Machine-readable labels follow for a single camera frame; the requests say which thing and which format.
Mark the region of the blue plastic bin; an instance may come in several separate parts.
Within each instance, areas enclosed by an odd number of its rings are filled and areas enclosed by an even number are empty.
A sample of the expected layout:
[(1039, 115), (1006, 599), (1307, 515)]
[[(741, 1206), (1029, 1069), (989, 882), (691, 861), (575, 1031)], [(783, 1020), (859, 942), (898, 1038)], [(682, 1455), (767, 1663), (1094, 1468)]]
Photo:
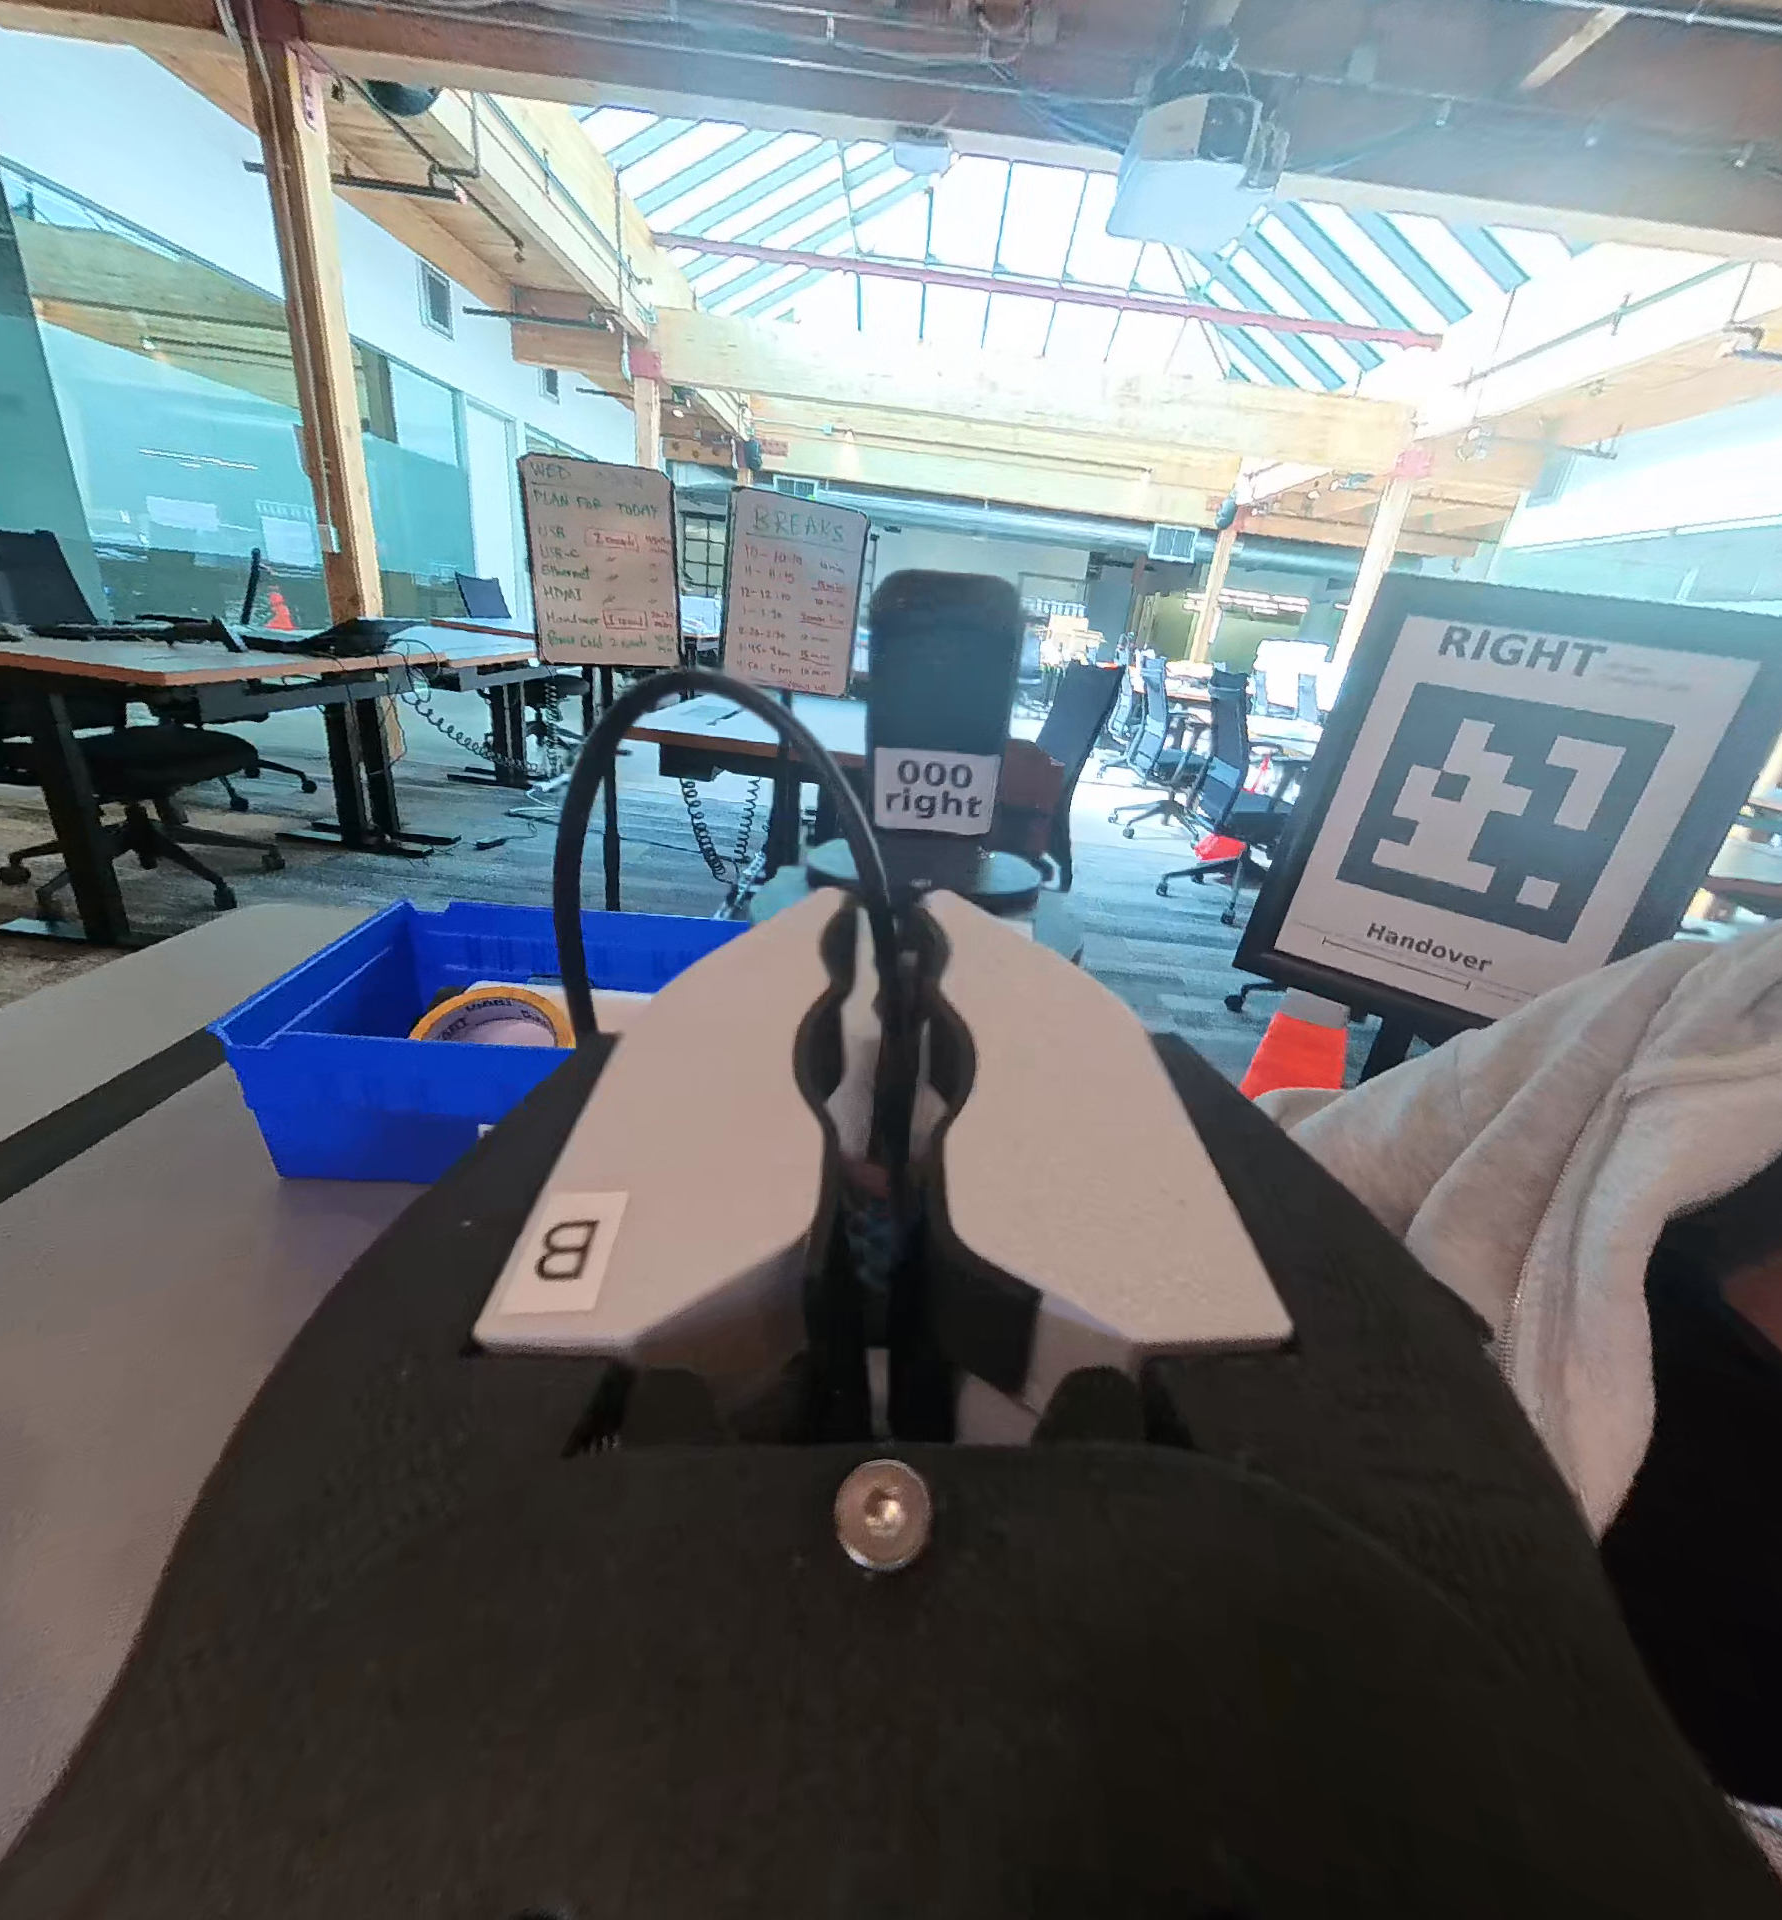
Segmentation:
[(540, 905), (389, 905), (215, 1024), (286, 1180), (441, 1180), (574, 1049), (419, 1043), (410, 1030), (477, 979), (558, 985)]

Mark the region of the person's grey hoodie torso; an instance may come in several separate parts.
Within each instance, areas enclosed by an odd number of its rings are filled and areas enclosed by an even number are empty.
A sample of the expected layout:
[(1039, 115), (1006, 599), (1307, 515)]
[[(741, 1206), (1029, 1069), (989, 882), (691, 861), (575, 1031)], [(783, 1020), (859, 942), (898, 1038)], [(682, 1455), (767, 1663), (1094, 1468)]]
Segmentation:
[(1782, 1877), (1782, 926), (1645, 947), (1262, 1106), (1478, 1313)]

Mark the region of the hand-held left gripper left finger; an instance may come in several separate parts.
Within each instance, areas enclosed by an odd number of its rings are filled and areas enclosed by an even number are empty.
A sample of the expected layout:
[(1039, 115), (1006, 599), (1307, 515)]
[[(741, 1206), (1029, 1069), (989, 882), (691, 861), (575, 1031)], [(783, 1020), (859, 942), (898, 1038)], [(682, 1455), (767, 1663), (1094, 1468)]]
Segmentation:
[(854, 898), (815, 890), (650, 994), (474, 1320), (485, 1352), (789, 1361), (827, 1252)]

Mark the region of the brown padded chair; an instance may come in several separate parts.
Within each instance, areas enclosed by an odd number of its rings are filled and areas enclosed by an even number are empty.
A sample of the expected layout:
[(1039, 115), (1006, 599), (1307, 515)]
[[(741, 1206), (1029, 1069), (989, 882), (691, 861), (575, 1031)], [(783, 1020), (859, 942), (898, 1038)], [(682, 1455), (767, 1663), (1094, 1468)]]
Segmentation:
[(1073, 875), (1070, 791), (1073, 780), (1058, 758), (1035, 739), (1006, 739), (989, 849), (1029, 861), (1058, 894), (1070, 890)]

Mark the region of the framed black white marker poster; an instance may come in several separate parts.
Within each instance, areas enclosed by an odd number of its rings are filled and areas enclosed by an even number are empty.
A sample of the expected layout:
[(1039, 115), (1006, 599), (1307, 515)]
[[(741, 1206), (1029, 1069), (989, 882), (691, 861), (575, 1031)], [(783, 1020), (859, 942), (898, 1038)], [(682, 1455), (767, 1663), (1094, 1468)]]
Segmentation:
[(1782, 736), (1782, 616), (1387, 576), (1236, 968), (1414, 1038), (1676, 936)]

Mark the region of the whiteboard on stand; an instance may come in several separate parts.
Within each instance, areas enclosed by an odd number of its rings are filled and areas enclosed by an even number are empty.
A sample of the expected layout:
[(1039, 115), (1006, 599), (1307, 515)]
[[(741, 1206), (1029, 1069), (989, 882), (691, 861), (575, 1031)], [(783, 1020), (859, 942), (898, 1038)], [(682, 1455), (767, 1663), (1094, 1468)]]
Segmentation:
[(864, 512), (776, 488), (730, 498), (723, 670), (776, 693), (848, 693)]
[(591, 729), (620, 673), (682, 661), (676, 498), (662, 467), (543, 450), (519, 459), (519, 498), (539, 654), (584, 673)]

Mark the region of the yellow masking tape roll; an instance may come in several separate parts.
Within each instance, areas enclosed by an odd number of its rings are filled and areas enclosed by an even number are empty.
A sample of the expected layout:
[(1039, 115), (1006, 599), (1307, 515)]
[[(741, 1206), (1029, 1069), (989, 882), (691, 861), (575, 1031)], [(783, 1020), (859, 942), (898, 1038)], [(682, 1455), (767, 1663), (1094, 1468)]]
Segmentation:
[(449, 1046), (575, 1046), (565, 989), (509, 979), (477, 979), (441, 994), (410, 1038)]

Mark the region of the wooden support post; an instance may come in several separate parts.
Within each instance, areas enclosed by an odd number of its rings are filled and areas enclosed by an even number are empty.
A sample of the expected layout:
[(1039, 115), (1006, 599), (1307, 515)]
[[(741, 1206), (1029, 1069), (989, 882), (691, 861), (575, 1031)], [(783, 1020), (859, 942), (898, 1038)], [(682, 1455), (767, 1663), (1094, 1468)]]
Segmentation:
[(332, 619), (380, 616), (384, 593), (336, 232), (323, 65), (303, 44), (294, 2), (232, 2), (229, 13), (279, 236), (326, 606)]

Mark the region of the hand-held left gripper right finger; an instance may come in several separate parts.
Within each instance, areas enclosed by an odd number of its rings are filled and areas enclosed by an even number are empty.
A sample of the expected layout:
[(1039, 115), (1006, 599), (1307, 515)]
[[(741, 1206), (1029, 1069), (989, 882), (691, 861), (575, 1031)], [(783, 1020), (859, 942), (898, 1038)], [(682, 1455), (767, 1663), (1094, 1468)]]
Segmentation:
[(1274, 1352), (1293, 1317), (1142, 1020), (954, 894), (912, 914), (928, 1333), (1012, 1406), (1094, 1368)]

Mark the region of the white ceiling projector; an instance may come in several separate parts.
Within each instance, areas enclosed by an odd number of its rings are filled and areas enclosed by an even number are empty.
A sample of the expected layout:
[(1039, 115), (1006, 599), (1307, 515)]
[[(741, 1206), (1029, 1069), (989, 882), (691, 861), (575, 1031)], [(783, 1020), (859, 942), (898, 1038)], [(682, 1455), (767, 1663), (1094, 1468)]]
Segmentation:
[(1129, 136), (1106, 232), (1212, 256), (1262, 216), (1285, 162), (1287, 126), (1239, 65), (1181, 63)]

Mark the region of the black mesh office chair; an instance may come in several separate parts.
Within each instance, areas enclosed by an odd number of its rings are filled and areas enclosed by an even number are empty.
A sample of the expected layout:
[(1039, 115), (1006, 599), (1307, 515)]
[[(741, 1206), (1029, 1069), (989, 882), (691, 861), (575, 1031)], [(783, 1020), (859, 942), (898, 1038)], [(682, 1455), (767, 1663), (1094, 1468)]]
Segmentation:
[(1167, 687), (1170, 660), (1148, 657), (1141, 664), (1142, 719), (1123, 755), (1106, 759), (1099, 775), (1129, 770), (1154, 788), (1148, 804), (1113, 806), (1106, 820), (1123, 827), (1123, 837), (1135, 837), (1142, 820), (1181, 824), (1187, 817), (1181, 791), (1194, 780), (1200, 755), (1194, 742), (1203, 723), (1193, 710), (1177, 707)]
[(1256, 791), (1248, 783), (1251, 777), (1253, 739), (1248, 730), (1248, 690), (1240, 683), (1216, 677), (1210, 693), (1210, 752), (1187, 791), (1187, 824), (1193, 827), (1194, 842), (1206, 832), (1239, 836), (1248, 842), (1251, 856), (1240, 864), (1220, 866), (1194, 864), (1193, 858), (1188, 866), (1161, 875), (1158, 894), (1167, 895), (1171, 882), (1200, 884), (1223, 875), (1229, 882), (1229, 895), (1220, 910), (1223, 926), (1239, 923), (1248, 872), (1271, 864), (1290, 820), (1285, 788)]
[(1054, 706), (1039, 729), (1035, 749), (1058, 770), (1055, 796), (1048, 809), (1048, 852), (1042, 866), (1055, 875), (1055, 890), (1067, 894), (1073, 882), (1070, 804), (1081, 772), (1116, 707), (1126, 664), (1073, 661), (1064, 667)]

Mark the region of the wooden office desk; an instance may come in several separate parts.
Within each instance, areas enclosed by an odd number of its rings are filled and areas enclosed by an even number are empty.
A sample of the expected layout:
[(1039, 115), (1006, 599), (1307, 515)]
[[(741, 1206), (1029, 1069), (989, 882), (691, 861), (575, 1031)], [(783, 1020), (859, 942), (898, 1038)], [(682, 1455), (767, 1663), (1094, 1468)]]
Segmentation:
[[(403, 827), (380, 707), (404, 693), (413, 673), (443, 677), (456, 667), (456, 644), (456, 637), (419, 624), (384, 657), (303, 660), (245, 651), (234, 639), (234, 628), (216, 619), (146, 619), (24, 634), (0, 642), (0, 670), (36, 670), (73, 690), (82, 686), (127, 687), (137, 696), (131, 723), (164, 719), (222, 730), (222, 723), (264, 723), (276, 710), (323, 710), (336, 814), (312, 820), (309, 830), (286, 830), (280, 842), (429, 858), (454, 837)], [(268, 872), (283, 871), (279, 845), (257, 845), (257, 856)], [(4, 923), (0, 934), (86, 942), (73, 894), (62, 894), (59, 905), (59, 926), (24, 917)], [(131, 926), (131, 939), (117, 947), (140, 942), (143, 936)]]
[[(815, 693), (792, 693), (789, 707), (799, 723), (820, 739), (820, 749), (848, 775), (859, 777), (864, 765), (864, 723), (869, 707), (857, 699), (834, 699)], [(776, 875), (783, 864), (795, 864), (807, 845), (820, 845), (840, 832), (834, 806), (820, 800), (812, 827), (804, 827), (804, 791), (815, 791), (815, 775), (807, 758), (786, 755), (783, 775), (776, 775), (783, 742), (776, 729), (749, 713), (720, 693), (676, 699), (666, 707), (640, 717), (624, 739), (630, 745), (655, 745), (659, 752), (659, 775), (695, 780), (705, 791), (717, 791), (713, 777), (760, 780), (759, 824), (763, 827), (763, 875)]]

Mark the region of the black laptop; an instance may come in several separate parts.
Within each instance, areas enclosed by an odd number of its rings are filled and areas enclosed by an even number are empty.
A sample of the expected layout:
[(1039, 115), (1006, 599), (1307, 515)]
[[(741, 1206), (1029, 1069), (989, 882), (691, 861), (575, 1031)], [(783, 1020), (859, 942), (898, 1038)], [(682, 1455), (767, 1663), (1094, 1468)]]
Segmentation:
[(315, 634), (280, 628), (234, 628), (245, 651), (303, 660), (373, 660), (393, 651), (393, 642), (419, 628), (417, 619), (358, 616), (332, 621)]

